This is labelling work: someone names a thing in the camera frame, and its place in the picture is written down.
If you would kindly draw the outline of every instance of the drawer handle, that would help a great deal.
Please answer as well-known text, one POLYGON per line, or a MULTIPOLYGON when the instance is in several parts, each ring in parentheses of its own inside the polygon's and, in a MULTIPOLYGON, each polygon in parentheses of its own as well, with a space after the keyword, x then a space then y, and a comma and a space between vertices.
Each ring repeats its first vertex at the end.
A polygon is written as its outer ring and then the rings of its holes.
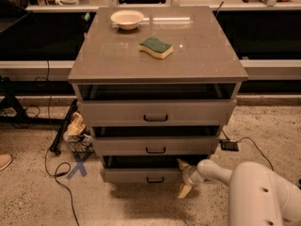
POLYGON ((155 180, 152 180, 149 177, 147 177, 147 181, 149 184, 161 184, 164 181, 164 177, 162 177, 162 179, 155 179, 155 180))
POLYGON ((162 151, 155 151, 155 150, 149 150, 149 148, 147 147, 145 149, 145 151, 148 153, 148 154, 163 154, 166 152, 166 147, 164 147, 164 149, 162 151))
POLYGON ((164 122, 168 120, 168 115, 165 115, 164 117, 160 118, 160 117, 152 117, 151 115, 144 115, 144 121, 147 122, 164 122))

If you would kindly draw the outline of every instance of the blue tape mark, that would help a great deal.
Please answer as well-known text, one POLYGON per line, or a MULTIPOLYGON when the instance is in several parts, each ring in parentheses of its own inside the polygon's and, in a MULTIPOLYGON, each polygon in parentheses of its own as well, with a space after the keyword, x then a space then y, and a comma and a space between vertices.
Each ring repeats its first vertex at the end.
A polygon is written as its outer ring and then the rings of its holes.
POLYGON ((92 155, 92 153, 86 153, 83 158, 80 157, 79 153, 76 153, 74 155, 75 160, 76 160, 76 166, 69 172, 67 175, 67 179, 71 179, 72 176, 79 170, 82 174, 83 177, 87 176, 87 171, 84 167, 84 162, 87 161, 87 159, 92 155))

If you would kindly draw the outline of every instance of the white bowl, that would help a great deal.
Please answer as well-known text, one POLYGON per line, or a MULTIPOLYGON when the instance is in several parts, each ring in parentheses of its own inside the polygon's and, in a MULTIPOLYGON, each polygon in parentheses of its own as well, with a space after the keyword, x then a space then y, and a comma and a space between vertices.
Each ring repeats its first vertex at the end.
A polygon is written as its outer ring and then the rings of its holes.
POLYGON ((112 22, 119 25, 121 29, 131 30, 138 26, 144 19, 143 13, 136 10, 121 10, 112 14, 112 22))

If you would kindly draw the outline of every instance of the floor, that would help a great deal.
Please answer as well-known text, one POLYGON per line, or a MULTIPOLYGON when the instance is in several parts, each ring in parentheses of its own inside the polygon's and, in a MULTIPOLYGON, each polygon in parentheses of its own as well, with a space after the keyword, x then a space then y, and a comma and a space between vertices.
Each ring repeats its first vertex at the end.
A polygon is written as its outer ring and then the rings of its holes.
MULTIPOLYGON (((69 101, 54 98, 51 118, 64 118, 69 101)), ((47 98, 25 99, 23 103, 39 104, 40 116, 47 117, 47 98)), ((251 137, 269 158, 276 173, 298 185, 301 178, 300 105, 298 96, 240 96, 224 131, 234 140, 251 137)), ((37 113, 36 107, 28 108, 28 114, 37 113)), ((55 135, 51 126, 18 129, 0 124, 0 153, 11 153, 14 158, 8 168, 0 171, 1 225, 76 225, 69 192, 45 171, 45 155, 55 135)), ((178 184, 105 184, 99 173, 102 165, 95 154, 76 170, 74 154, 64 143, 60 149, 60 156, 47 154, 46 167, 53 174, 60 163, 70 163, 71 172, 58 180, 71 190, 81 226, 228 225, 226 186, 195 186, 185 199, 179 200, 178 184)), ((239 152, 225 152, 218 147, 212 160, 232 170, 245 161, 269 167, 249 139, 239 143, 239 152)), ((58 171, 67 168, 64 164, 58 171)), ((301 222, 284 222, 284 225, 297 226, 301 222)))

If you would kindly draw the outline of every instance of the sponge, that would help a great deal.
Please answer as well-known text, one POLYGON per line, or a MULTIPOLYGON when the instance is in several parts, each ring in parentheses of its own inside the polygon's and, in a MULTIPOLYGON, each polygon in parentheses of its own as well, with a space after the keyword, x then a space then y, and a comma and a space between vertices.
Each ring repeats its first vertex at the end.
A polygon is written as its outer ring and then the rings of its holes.
POLYGON ((173 52, 173 47, 171 44, 150 37, 139 43, 139 51, 144 51, 155 58, 164 59, 173 52))

